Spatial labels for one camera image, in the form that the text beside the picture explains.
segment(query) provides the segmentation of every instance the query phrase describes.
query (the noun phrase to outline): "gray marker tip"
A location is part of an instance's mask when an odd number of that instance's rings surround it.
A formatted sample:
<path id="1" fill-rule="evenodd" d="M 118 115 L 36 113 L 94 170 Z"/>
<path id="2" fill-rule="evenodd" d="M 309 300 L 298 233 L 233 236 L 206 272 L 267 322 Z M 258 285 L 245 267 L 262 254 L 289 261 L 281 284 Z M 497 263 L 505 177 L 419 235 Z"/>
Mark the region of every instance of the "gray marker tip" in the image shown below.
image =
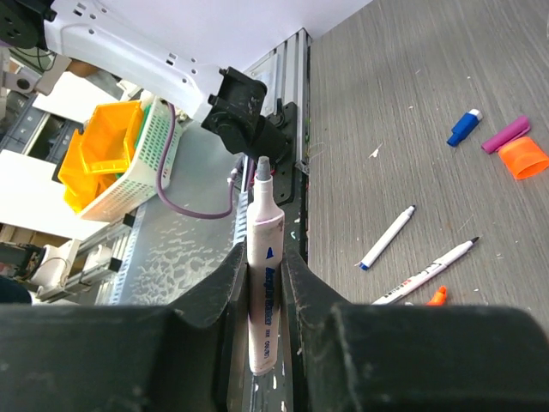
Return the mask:
<path id="1" fill-rule="evenodd" d="M 266 182 L 271 177 L 271 164 L 267 156 L 261 156 L 257 161 L 257 180 Z"/>

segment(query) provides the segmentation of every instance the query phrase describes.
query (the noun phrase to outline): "metal table surface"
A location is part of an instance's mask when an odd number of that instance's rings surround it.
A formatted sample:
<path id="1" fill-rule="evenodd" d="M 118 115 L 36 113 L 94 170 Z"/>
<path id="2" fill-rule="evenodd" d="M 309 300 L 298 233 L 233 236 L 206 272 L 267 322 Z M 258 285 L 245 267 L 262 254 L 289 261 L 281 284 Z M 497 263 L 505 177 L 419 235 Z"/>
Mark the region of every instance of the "metal table surface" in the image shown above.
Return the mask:
<path id="1" fill-rule="evenodd" d="M 549 330 L 549 171 L 515 181 L 480 145 L 521 114 L 549 153 L 547 0 L 376 0 L 311 46 L 310 267 L 371 302 L 473 236 L 409 295 L 517 306 Z M 484 120 L 458 148 L 464 112 Z M 376 156 L 371 154 L 379 148 Z M 354 265 L 410 204 L 367 272 Z"/>
<path id="2" fill-rule="evenodd" d="M 218 136 L 193 124 L 181 136 L 168 197 L 195 211 L 226 210 L 226 179 L 236 159 Z M 116 303 L 170 303 L 216 269 L 231 250 L 233 215 L 217 221 L 192 219 L 171 211 L 158 197 L 140 209 L 141 226 L 125 279 L 118 279 L 124 287 Z"/>

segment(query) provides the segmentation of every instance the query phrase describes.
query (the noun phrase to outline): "white marker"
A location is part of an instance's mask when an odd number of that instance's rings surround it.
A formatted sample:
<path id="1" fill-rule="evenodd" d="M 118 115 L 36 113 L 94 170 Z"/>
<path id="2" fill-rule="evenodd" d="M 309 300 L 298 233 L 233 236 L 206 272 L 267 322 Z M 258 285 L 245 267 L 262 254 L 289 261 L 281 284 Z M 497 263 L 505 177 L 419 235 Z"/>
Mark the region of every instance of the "white marker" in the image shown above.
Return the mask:
<path id="1" fill-rule="evenodd" d="M 474 238 L 465 243 L 462 243 L 461 245 L 456 246 L 444 256 L 439 257 L 437 260 L 435 260 L 422 272 L 419 272 L 417 275 L 414 275 L 412 277 L 408 277 L 406 281 L 404 281 L 396 288 L 388 292 L 386 295 L 373 302 L 372 305 L 388 305 L 389 303 L 396 302 L 407 294 L 412 293 L 415 289 L 419 288 L 425 282 L 438 275 L 440 272 L 442 272 L 448 266 L 454 263 L 457 259 L 467 253 L 478 239 L 479 238 Z"/>
<path id="2" fill-rule="evenodd" d="M 410 206 L 408 209 L 399 214 L 393 224 L 389 226 L 389 229 L 385 231 L 383 236 L 379 238 L 376 244 L 370 249 L 368 253 L 366 253 L 366 256 L 364 256 L 364 258 L 360 261 L 359 267 L 362 270 L 368 270 L 371 267 L 377 257 L 381 255 L 381 252 L 385 250 L 389 243 L 391 243 L 391 240 L 395 238 L 396 234 L 399 233 L 404 225 L 406 225 L 406 223 L 410 220 L 414 211 L 415 205 Z"/>
<path id="3" fill-rule="evenodd" d="M 254 201 L 248 207 L 248 346 L 250 370 L 255 375 L 275 366 L 278 351 L 284 212 L 273 198 L 270 172 L 268 157 L 260 157 Z"/>

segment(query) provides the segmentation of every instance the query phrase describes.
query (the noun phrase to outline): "gray wood grain surface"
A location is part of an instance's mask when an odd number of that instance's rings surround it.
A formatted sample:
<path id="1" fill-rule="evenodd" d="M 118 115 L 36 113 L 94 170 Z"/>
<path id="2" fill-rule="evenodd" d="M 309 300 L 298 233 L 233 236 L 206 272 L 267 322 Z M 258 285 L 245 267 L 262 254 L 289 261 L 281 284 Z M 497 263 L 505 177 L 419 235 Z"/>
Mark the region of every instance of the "gray wood grain surface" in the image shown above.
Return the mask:
<path id="1" fill-rule="evenodd" d="M 517 306 L 549 330 L 549 170 L 516 182 L 480 145 L 521 114 L 549 153 L 547 0 L 376 0 L 311 47 L 310 266 L 371 302 L 475 235 L 408 296 Z M 470 109 L 484 120 L 446 140 Z M 379 148 L 377 157 L 370 154 Z M 410 204 L 373 267 L 354 265 Z"/>

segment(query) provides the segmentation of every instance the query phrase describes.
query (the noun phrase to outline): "orange cap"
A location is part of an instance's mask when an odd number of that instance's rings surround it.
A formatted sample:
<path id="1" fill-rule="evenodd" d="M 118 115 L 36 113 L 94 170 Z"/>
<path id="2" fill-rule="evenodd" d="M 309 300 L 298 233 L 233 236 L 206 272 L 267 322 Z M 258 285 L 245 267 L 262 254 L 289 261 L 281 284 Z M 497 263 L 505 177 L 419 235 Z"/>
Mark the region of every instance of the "orange cap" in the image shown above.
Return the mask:
<path id="1" fill-rule="evenodd" d="M 445 301 L 446 301 L 446 287 L 441 286 L 440 288 L 438 288 L 438 291 L 435 292 L 435 295 L 432 297 L 432 299 L 425 304 L 427 306 L 442 306 Z"/>
<path id="2" fill-rule="evenodd" d="M 529 178 L 549 167 L 549 157 L 528 136 L 507 143 L 499 157 L 517 180 Z"/>

